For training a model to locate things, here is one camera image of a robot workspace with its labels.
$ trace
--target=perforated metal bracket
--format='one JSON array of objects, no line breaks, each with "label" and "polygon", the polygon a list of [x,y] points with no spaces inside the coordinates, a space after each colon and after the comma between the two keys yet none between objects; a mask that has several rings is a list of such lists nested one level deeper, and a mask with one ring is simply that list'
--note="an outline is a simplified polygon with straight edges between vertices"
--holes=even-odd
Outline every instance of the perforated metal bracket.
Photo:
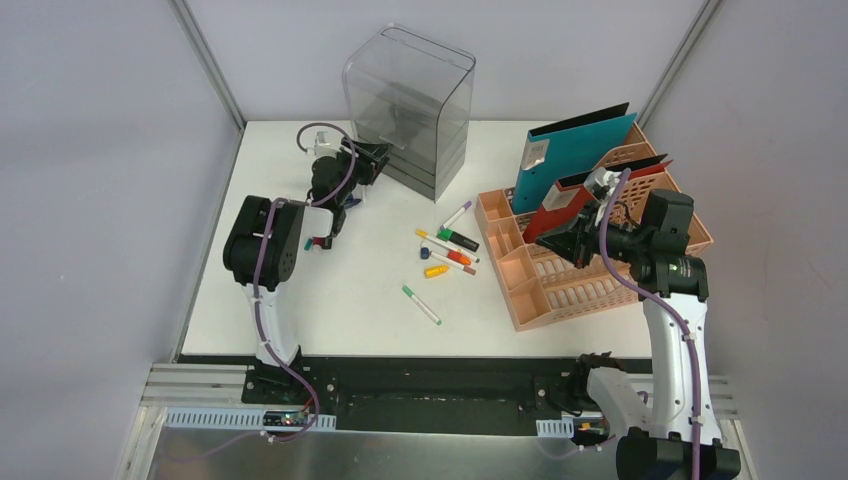
[{"label": "perforated metal bracket", "polygon": [[[186,408],[170,407],[164,426],[170,428],[206,428],[215,430],[266,430],[269,432],[296,432],[301,426],[265,426],[265,410],[259,408]],[[315,432],[336,430],[335,415],[319,415],[310,428]]]},{"label": "perforated metal bracket", "polygon": [[536,434],[542,438],[574,438],[574,422],[571,417],[536,420]]}]

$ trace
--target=green marker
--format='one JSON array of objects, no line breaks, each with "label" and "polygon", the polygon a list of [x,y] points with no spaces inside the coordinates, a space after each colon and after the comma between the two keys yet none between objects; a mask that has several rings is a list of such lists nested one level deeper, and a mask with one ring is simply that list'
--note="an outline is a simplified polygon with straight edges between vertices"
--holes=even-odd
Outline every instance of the green marker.
[{"label": "green marker", "polygon": [[432,320],[433,323],[435,323],[436,325],[442,324],[442,321],[439,320],[439,317],[437,317],[436,314],[433,313],[432,310],[430,310],[430,307],[428,307],[427,305],[424,305],[424,302],[422,302],[421,299],[418,298],[417,295],[412,293],[412,289],[410,289],[409,287],[404,285],[403,286],[403,293],[405,293],[407,297],[411,298],[412,301],[415,302],[416,305],[418,305],[418,308],[420,308],[421,311],[423,311],[424,313],[427,314],[428,317],[430,317],[430,320]]}]

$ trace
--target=white table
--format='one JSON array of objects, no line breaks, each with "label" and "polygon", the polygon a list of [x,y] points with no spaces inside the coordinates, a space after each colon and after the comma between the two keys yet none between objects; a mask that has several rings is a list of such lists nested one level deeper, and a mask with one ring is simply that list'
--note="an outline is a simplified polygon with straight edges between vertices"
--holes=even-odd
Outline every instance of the white table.
[{"label": "white table", "polygon": [[[313,157],[298,150],[306,122],[250,122],[242,141],[212,251],[201,278],[182,353],[252,355],[256,334],[242,289],[224,269],[222,252],[247,195],[304,199]],[[451,271],[426,280],[415,229],[438,225],[480,192],[515,184],[527,130],[542,122],[472,122],[465,165],[434,204],[387,176],[366,203],[348,210],[332,250],[298,254],[285,298],[305,355],[576,356],[612,350],[650,357],[640,305],[609,310],[517,333],[513,330],[488,252],[477,275]],[[337,124],[349,131],[347,122]],[[304,135],[310,145],[315,131]],[[334,142],[340,137],[328,134]],[[474,213],[453,228],[481,241]],[[436,326],[401,291],[409,285],[442,318]]]}]

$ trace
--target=clear plastic bin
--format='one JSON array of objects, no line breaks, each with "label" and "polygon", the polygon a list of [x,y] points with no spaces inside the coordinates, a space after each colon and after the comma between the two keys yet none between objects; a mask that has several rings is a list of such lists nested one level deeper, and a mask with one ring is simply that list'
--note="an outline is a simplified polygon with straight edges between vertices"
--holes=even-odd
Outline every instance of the clear plastic bin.
[{"label": "clear plastic bin", "polygon": [[465,161],[474,55],[383,27],[345,64],[354,134],[393,145],[383,173],[436,200]]}]

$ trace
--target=gray wall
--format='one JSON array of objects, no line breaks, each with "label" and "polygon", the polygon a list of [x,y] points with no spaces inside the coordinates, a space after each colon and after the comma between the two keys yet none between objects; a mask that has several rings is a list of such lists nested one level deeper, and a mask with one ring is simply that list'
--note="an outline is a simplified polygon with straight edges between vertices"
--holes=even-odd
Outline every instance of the gray wall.
[{"label": "gray wall", "polygon": [[703,0],[191,0],[248,120],[347,118],[342,67],[397,22],[477,57],[472,116],[644,105]]},{"label": "gray wall", "polygon": [[3,2],[0,45],[0,478],[110,478],[237,133],[165,1]]},{"label": "gray wall", "polygon": [[846,22],[846,2],[725,2],[648,128],[716,238],[709,362],[763,479],[845,477]]}]

